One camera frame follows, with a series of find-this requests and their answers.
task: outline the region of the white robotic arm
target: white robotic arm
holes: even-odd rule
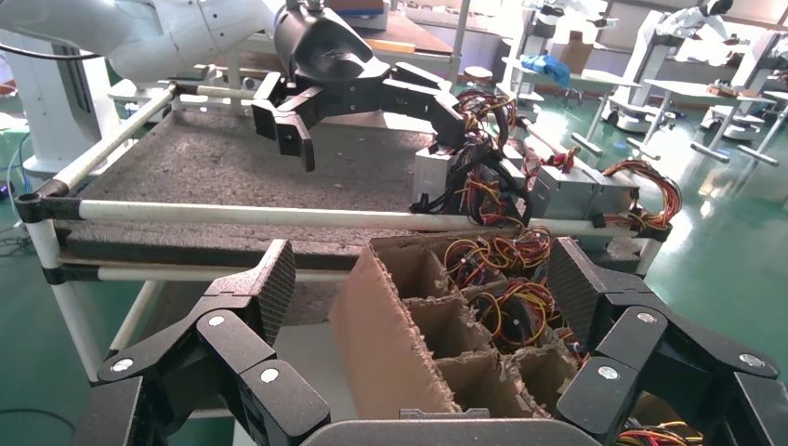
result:
[[[272,35],[286,0],[0,0],[0,30],[105,56],[121,76],[156,81]]]
[[[773,58],[788,59],[788,34],[785,34],[771,51]]]
[[[695,38],[695,34],[709,25],[726,43],[733,43],[720,17],[733,7],[733,0],[711,0],[702,7],[688,7],[667,16],[656,27],[658,35],[673,35],[682,39]]]
[[[523,0],[522,7],[537,11],[537,18],[547,25],[555,25],[562,16],[582,16],[599,29],[614,28],[618,19],[605,19],[596,0]]]

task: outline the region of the blue cloth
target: blue cloth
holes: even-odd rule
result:
[[[551,76],[561,88],[569,87],[569,67],[559,60],[555,60],[547,55],[526,56],[520,63],[522,63],[522,68]]]

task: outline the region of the cardboard compartment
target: cardboard compartment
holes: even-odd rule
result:
[[[391,274],[400,298],[449,294],[449,276],[435,254],[425,246],[381,250],[378,257]]]
[[[465,299],[459,295],[435,300],[408,299],[405,307],[435,360],[490,348],[493,337],[474,321]]]
[[[532,411],[520,403],[520,381],[505,373],[493,352],[466,353],[437,364],[454,402],[463,411],[489,409],[494,418],[531,416]]]
[[[360,419],[474,407],[497,417],[549,416],[576,371],[569,352],[547,329],[538,343],[545,347],[502,362],[467,299],[512,280],[452,294],[436,256],[458,238],[493,233],[503,232],[380,239],[362,249],[329,315]]]
[[[577,374],[578,363],[562,345],[523,348],[505,359],[510,373],[517,374],[525,386],[523,399],[538,407],[537,416],[549,416],[558,399]]]

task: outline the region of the gray foam pad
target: gray foam pad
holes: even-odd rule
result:
[[[317,170],[281,156],[251,118],[170,113],[78,197],[163,203],[406,211],[414,153],[424,133],[346,125],[310,131]],[[192,265],[256,265],[275,238],[289,239],[300,268],[352,267],[360,247],[395,230],[58,221],[67,256]]]

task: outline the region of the table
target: table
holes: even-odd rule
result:
[[[788,101],[788,93],[784,91],[766,91],[764,92],[764,96],[775,98],[777,100]],[[771,143],[771,140],[773,140],[774,137],[777,135],[777,133],[780,131],[780,127],[782,127],[782,123],[785,122],[786,118],[788,118],[788,106],[782,109],[780,114],[777,116],[777,121],[774,122],[774,125],[771,127],[771,130],[768,131],[768,134],[764,138],[763,142],[761,142],[761,145],[758,146],[757,150],[754,151],[749,147],[743,145],[736,146],[736,148],[752,156],[758,161],[762,161],[766,164],[770,164],[777,167],[778,165],[780,165],[780,162],[770,156],[766,156],[764,152],[766,152],[766,149],[768,148],[769,143]]]
[[[651,127],[649,127],[648,133],[646,133],[646,137],[643,141],[638,141],[633,138],[628,138],[627,141],[638,147],[640,151],[643,151],[649,156],[654,156],[649,154],[645,151],[647,149],[651,138],[654,136],[654,133],[657,131],[657,127],[659,126],[660,121],[663,119],[665,115],[665,111],[667,110],[668,104],[670,104],[671,98],[676,98],[683,102],[689,102],[694,104],[702,104],[702,105],[729,105],[730,113],[725,117],[725,120],[722,122],[722,125],[717,130],[712,143],[709,144],[709,147],[704,147],[704,145],[692,142],[690,146],[693,150],[700,152],[706,156],[714,158],[715,160],[719,161],[720,163],[729,163],[730,158],[714,151],[719,141],[722,139],[723,135],[725,135],[725,129],[730,124],[730,121],[733,119],[733,115],[736,114],[736,111],[739,109],[745,102],[761,102],[767,104],[775,103],[774,100],[766,99],[766,98],[748,98],[744,96],[739,96],[737,98],[730,98],[725,96],[717,96],[712,95],[708,91],[706,91],[706,87],[708,85],[705,84],[694,84],[692,82],[679,82],[679,81],[658,81],[654,79],[647,79],[645,81],[647,84],[654,85],[658,88],[661,88],[665,91],[663,103],[660,105],[660,108],[657,110],[657,114],[654,116],[654,120],[651,122]]]
[[[522,89],[522,85],[525,83],[524,81],[526,76],[532,78],[533,82],[538,85],[556,85],[556,82],[552,77],[524,68],[522,63],[520,63],[520,61],[517,59],[504,58],[504,62],[522,73],[519,78],[518,91]],[[599,107],[597,108],[597,114],[594,116],[594,121],[592,121],[591,127],[588,129],[588,133],[585,135],[585,137],[577,133],[572,133],[571,135],[575,140],[586,146],[596,156],[602,156],[603,151],[591,143],[591,137],[593,137],[594,133],[597,132],[597,127],[602,119],[602,112],[605,110],[605,104],[608,103],[608,98],[610,97],[613,89],[617,86],[640,88],[640,84],[627,81],[621,76],[617,76],[609,72],[602,72],[599,70],[583,70],[582,74],[570,74],[570,87],[576,88],[578,90],[602,91],[604,93],[599,101]]]

